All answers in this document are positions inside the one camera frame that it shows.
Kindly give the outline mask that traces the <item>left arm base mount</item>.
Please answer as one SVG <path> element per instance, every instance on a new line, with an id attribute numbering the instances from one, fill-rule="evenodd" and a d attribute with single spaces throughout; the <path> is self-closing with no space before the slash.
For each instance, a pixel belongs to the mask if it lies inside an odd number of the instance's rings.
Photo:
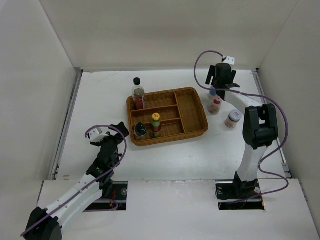
<path id="1" fill-rule="evenodd" d="M 84 213 L 125 211 L 127 209 L 128 182 L 115 181 L 102 197 L 87 207 Z"/>

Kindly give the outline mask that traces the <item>tall glass red-label bottle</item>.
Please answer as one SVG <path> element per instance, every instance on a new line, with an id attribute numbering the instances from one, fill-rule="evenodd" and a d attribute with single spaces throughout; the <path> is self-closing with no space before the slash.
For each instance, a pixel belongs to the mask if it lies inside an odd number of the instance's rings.
<path id="1" fill-rule="evenodd" d="M 145 90 L 141 86 L 141 79 L 139 77 L 135 77 L 133 79 L 134 87 L 132 89 L 132 98 L 134 102 L 134 106 L 137 110 L 142 110 L 146 108 L 145 101 Z"/>

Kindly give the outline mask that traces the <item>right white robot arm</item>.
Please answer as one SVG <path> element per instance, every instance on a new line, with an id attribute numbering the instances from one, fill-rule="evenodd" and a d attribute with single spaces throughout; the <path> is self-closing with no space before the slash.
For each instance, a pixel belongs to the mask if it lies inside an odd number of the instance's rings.
<path id="1" fill-rule="evenodd" d="M 240 167 L 232 183 L 216 184 L 216 196 L 224 201 L 247 199 L 256 194 L 259 162 L 279 135 L 276 107 L 261 104 L 237 91 L 239 85 L 234 83 L 236 73 L 227 63 L 211 65 L 205 82 L 244 116 L 242 136 L 245 150 Z"/>

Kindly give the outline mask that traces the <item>green sauce bottle yellow cap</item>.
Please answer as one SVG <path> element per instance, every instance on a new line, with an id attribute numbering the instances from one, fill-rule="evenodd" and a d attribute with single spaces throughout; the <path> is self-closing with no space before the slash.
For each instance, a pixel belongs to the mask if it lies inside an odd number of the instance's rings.
<path id="1" fill-rule="evenodd" d="M 162 124 L 160 121 L 160 114 L 154 113 L 152 115 L 152 122 L 151 122 L 151 136 L 153 138 L 159 138 L 161 136 L 161 129 L 162 129 Z"/>

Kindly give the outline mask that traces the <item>small black-cap spice jar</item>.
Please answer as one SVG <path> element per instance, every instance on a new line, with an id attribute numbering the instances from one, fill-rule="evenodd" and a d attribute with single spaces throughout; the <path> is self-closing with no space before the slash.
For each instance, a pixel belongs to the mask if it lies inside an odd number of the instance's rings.
<path id="1" fill-rule="evenodd" d="M 143 141 L 147 139 L 147 126 L 139 122 L 134 127 L 134 139 L 136 141 Z"/>

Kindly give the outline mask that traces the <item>pink-cap spice shaker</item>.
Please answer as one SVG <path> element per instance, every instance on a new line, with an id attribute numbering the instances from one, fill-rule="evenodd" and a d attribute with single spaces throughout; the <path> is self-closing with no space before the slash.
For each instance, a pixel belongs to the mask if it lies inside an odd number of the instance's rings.
<path id="1" fill-rule="evenodd" d="M 219 96 L 216 96 L 207 109 L 210 114 L 217 115 L 220 112 L 221 106 L 222 99 Z"/>

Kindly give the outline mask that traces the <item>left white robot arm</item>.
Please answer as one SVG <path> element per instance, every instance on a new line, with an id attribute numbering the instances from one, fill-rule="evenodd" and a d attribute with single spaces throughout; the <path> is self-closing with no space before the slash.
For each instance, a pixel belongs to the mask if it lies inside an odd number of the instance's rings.
<path id="1" fill-rule="evenodd" d="M 89 143 L 99 147 L 99 153 L 82 178 L 54 203 L 36 207 L 30 214 L 26 229 L 20 235 L 25 240 L 61 240 L 66 229 L 82 212 L 98 199 L 108 199 L 112 195 L 112 177 L 125 153 L 118 146 L 127 145 L 130 132 L 123 122 L 107 125 L 115 131 L 103 132 L 104 125 L 89 128 L 84 136 Z"/>

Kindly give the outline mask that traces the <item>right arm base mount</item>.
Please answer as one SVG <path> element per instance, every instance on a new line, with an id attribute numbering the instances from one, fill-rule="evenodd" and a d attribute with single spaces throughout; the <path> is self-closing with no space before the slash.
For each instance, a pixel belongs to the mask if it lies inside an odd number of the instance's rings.
<path id="1" fill-rule="evenodd" d="M 248 186 L 237 183 L 218 182 L 215 184 L 215 195 L 218 199 L 218 208 L 221 211 L 233 210 L 265 210 L 261 196 L 251 198 L 261 193 L 259 182 L 250 182 Z"/>

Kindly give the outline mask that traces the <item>blue-label silver-lid shaker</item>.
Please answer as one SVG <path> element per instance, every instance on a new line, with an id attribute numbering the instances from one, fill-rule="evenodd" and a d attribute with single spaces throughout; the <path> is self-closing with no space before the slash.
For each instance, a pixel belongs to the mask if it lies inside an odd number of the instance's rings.
<path id="1" fill-rule="evenodd" d="M 217 97 L 216 90 L 213 86 L 210 87 L 210 90 L 209 90 L 207 97 L 211 101 L 213 101 Z"/>

